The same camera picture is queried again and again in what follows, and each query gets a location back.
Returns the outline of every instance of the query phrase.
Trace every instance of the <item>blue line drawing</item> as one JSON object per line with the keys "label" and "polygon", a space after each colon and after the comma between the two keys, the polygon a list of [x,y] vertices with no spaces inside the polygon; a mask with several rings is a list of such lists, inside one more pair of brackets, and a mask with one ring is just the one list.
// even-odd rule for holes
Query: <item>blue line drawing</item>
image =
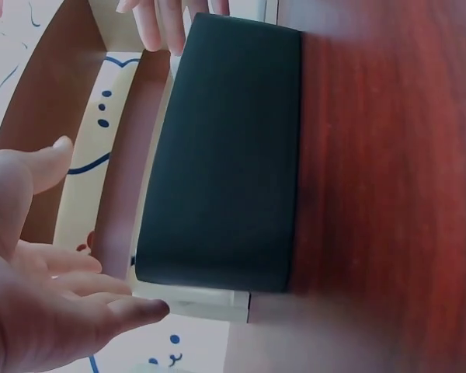
{"label": "blue line drawing", "polygon": [[[131,58],[131,59],[126,60],[126,61],[119,61],[117,58],[106,56],[105,61],[112,62],[113,64],[116,64],[120,68],[124,68],[125,66],[127,66],[130,63],[139,62],[140,58]],[[107,90],[102,92],[102,96],[111,97],[112,96],[112,91],[107,89]],[[105,109],[106,109],[105,104],[103,104],[103,103],[99,104],[99,110],[104,111]],[[106,120],[103,120],[103,119],[99,120],[98,123],[102,127],[108,127],[108,124],[109,124],[109,122],[107,122]],[[110,157],[110,152],[108,152],[107,154],[103,155],[102,157],[96,159],[95,161],[89,163],[88,165],[78,167],[76,169],[69,169],[68,175],[80,175],[82,173],[87,173],[88,171],[90,171],[90,170],[94,169],[95,167],[101,165],[102,163],[108,161],[109,157]]]}
{"label": "blue line drawing", "polygon": [[130,64],[132,62],[140,62],[140,58],[131,58],[131,59],[126,60],[126,61],[119,61],[117,58],[110,57],[110,56],[106,56],[105,60],[108,61],[108,62],[113,62],[114,64],[116,64],[120,68],[123,68],[127,64]]}
{"label": "blue line drawing", "polygon": [[17,69],[19,68],[19,65],[17,65],[6,77],[5,79],[2,80],[0,83],[0,89],[3,87],[5,83],[16,73]]}
{"label": "blue line drawing", "polygon": [[31,5],[31,2],[28,2],[28,4],[30,5],[31,24],[32,24],[34,27],[40,27],[41,25],[40,25],[39,23],[35,23],[35,22],[34,22],[34,19],[33,19],[33,6]]}
{"label": "blue line drawing", "polygon": [[[4,37],[10,37],[9,35],[7,35],[6,33],[3,33],[2,31],[0,31],[0,35],[3,35]],[[28,49],[28,46],[23,43],[22,41],[20,42],[26,49]],[[5,83],[7,83],[7,81],[16,73],[17,69],[19,68],[19,65],[15,66],[14,69],[2,80],[2,82],[0,83],[0,89],[2,89],[2,87],[4,86]]]}
{"label": "blue line drawing", "polygon": [[110,158],[110,152],[108,152],[105,155],[102,155],[100,158],[89,163],[88,165],[78,167],[77,169],[69,169],[68,175],[80,175],[82,173],[87,173],[88,171],[91,171],[95,167],[100,166],[102,163],[107,162],[109,158]]}
{"label": "blue line drawing", "polygon": [[90,360],[90,365],[92,366],[92,372],[93,373],[100,373],[99,367],[97,367],[97,365],[96,365],[95,355],[90,356],[89,360]]}
{"label": "blue line drawing", "polygon": [[175,355],[169,355],[169,358],[172,360],[172,363],[169,365],[170,368],[174,367],[178,361],[181,361],[183,359],[183,354],[179,354],[179,357],[176,357]]}

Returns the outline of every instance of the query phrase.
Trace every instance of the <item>cartoon drawing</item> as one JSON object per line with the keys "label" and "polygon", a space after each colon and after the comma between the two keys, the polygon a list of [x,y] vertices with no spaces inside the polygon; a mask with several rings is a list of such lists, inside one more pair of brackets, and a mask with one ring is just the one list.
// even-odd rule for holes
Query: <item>cartoon drawing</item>
{"label": "cartoon drawing", "polygon": [[[179,336],[177,334],[172,334],[169,337],[169,340],[174,345],[178,345],[181,342],[181,338],[179,338]],[[183,354],[179,354],[178,357],[176,355],[174,355],[174,354],[170,354],[169,355],[170,364],[167,365],[167,367],[168,368],[174,367],[176,365],[176,363],[181,361],[182,359],[183,359]],[[150,359],[148,359],[148,363],[149,364],[154,364],[154,365],[159,365],[158,360],[155,357],[151,357]]]}
{"label": "cartoon drawing", "polygon": [[[124,68],[128,64],[138,63],[140,61],[140,58],[131,58],[131,59],[126,60],[126,61],[120,61],[117,58],[114,58],[114,57],[111,57],[111,56],[106,56],[105,61],[111,62],[111,63],[119,66],[120,68]],[[109,89],[106,89],[106,90],[102,91],[102,97],[104,99],[109,99],[112,95],[113,95],[113,92],[111,90],[109,90]],[[99,109],[100,114],[103,114],[106,111],[106,103],[100,103],[98,105],[98,109]],[[103,117],[101,117],[101,118],[99,118],[97,120],[97,124],[101,128],[108,128],[110,126],[110,122],[106,118],[103,118]],[[88,171],[94,169],[95,167],[100,166],[104,162],[107,162],[109,159],[110,159],[110,152],[107,152],[106,154],[101,155],[99,158],[91,161],[90,163],[87,163],[87,164],[85,164],[83,166],[80,166],[80,167],[69,169],[68,175],[80,175],[80,174],[83,174],[83,173],[87,173]]]}
{"label": "cartoon drawing", "polygon": [[[27,16],[30,20],[30,25],[34,28],[38,28],[38,27],[41,27],[41,24],[40,23],[37,23],[35,22],[35,19],[33,17],[33,5],[31,4],[31,1],[27,2],[28,6],[29,6],[29,9],[30,11],[25,14],[24,16]],[[18,30],[14,30],[14,36],[11,36],[9,35],[8,33],[4,33],[3,31],[0,31],[0,36],[2,37],[2,39],[0,40],[0,52],[2,52],[2,55],[0,53],[0,63],[1,64],[4,64],[4,62],[6,64],[8,63],[11,63],[12,61],[12,64],[14,65],[12,68],[10,68],[8,71],[4,70],[2,72],[2,69],[0,69],[0,73],[2,73],[2,77],[0,78],[0,90],[2,89],[2,87],[5,85],[5,83],[7,83],[7,81],[17,72],[18,68],[19,68],[19,63],[23,57],[23,53],[16,53],[16,52],[12,52],[11,54],[11,51],[8,50],[7,47],[3,47],[4,45],[7,46],[7,44],[17,44],[17,45],[20,45],[21,46],[21,50],[24,51],[24,50],[27,50],[28,49],[28,46],[27,44],[24,42],[24,40],[20,40],[19,38],[20,37],[23,37],[25,34],[28,34],[28,30],[21,30],[20,33],[18,33],[17,31]],[[4,52],[6,52],[6,55],[7,55],[7,61],[3,61],[4,60]]]}

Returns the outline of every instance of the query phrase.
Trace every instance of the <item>fingernail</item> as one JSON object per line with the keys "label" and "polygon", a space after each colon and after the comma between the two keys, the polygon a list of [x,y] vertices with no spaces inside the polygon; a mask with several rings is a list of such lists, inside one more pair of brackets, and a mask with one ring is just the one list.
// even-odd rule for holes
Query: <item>fingernail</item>
{"label": "fingernail", "polygon": [[130,2],[128,0],[120,0],[117,5],[116,12],[126,13],[131,10]]}
{"label": "fingernail", "polygon": [[52,145],[53,148],[62,148],[64,146],[68,146],[71,144],[71,139],[68,138],[67,136],[61,136],[57,139],[56,142],[54,142],[54,145]]}

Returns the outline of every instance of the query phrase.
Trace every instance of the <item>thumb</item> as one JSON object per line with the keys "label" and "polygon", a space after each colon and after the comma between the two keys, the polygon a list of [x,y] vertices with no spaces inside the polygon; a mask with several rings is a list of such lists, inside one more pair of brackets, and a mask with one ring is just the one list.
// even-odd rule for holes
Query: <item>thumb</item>
{"label": "thumb", "polygon": [[0,150],[0,256],[10,260],[36,193],[58,184],[72,157],[66,137],[38,152]]}
{"label": "thumb", "polygon": [[118,323],[116,334],[159,322],[169,314],[169,306],[164,301],[131,296],[118,299],[108,306]]}

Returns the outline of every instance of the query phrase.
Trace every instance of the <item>cartoon face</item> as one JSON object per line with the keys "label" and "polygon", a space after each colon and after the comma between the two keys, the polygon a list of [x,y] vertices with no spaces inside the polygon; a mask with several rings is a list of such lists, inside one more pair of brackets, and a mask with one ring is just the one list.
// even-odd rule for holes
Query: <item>cartoon face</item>
{"label": "cartoon face", "polygon": [[140,53],[109,53],[83,116],[64,183],[54,243],[89,253],[110,152]]}
{"label": "cartoon face", "polygon": [[[171,344],[173,344],[175,346],[178,346],[179,343],[181,342],[181,338],[179,338],[179,336],[177,334],[172,334],[171,336],[169,336],[169,341],[171,342]],[[182,353],[170,354],[169,355],[169,361],[167,361],[167,362],[161,361],[159,363],[159,361],[155,357],[151,357],[150,359],[148,359],[148,363],[149,364],[160,365],[160,366],[166,366],[168,368],[172,368],[178,362],[180,362],[182,359],[183,359],[183,354]]]}

